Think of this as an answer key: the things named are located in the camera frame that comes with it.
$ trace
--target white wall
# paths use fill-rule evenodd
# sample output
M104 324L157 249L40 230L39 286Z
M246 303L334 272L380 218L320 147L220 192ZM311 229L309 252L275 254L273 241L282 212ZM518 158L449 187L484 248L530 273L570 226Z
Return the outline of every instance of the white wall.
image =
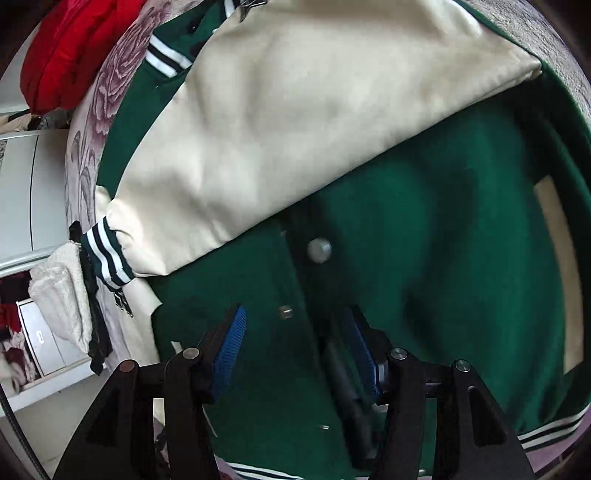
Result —
M38 27L36 27L31 35L25 40L25 43L22 44L0 79L0 114L20 112L28 108L21 93L21 69L27 49L33 41L33 37L37 33L37 30Z

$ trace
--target red jacket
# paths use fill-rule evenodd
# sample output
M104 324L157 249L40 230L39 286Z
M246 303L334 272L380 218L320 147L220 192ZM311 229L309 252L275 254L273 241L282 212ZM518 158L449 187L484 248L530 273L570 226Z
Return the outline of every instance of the red jacket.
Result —
M84 98L106 56L145 0L62 0L43 19L21 71L32 113L70 109Z

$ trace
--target metal bolt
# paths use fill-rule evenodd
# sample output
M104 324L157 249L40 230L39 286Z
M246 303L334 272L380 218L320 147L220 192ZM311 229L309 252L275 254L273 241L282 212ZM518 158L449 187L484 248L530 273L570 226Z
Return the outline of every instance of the metal bolt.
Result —
M392 348L390 355L392 355L392 358L395 358L396 360L404 360L406 357L408 357L408 352L404 348L396 347Z
M124 374L131 372L135 368L135 362L133 360L126 360L125 362L121 362L119 366L119 370L121 370Z
M183 357L187 360L192 360L193 358L197 358L199 356L199 348L195 348L194 346L190 346L183 350Z
M465 360L457 360L456 361L456 368L460 372L469 372L470 369L472 368L472 366L468 362L466 362Z

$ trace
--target striped cuff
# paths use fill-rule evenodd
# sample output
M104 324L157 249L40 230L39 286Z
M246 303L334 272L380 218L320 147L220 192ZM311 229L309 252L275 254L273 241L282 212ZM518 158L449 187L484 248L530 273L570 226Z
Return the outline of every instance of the striped cuff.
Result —
M135 278L106 217L82 236L81 243L90 257L96 276L110 291L119 290Z
M154 34L150 37L146 61L168 78L178 75L193 64L185 55L165 45Z

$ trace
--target white cabinet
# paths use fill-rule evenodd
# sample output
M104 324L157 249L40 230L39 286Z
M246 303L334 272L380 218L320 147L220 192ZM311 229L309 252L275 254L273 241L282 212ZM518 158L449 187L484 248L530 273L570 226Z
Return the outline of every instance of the white cabinet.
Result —
M7 140L0 168L0 277L39 261L68 240L67 136L67 130L0 135Z
M67 130L0 135L7 140L0 167L0 278L30 270L68 240L67 136ZM9 398L15 411L93 375L90 358L54 337L33 302L19 302L19 312L43 376Z

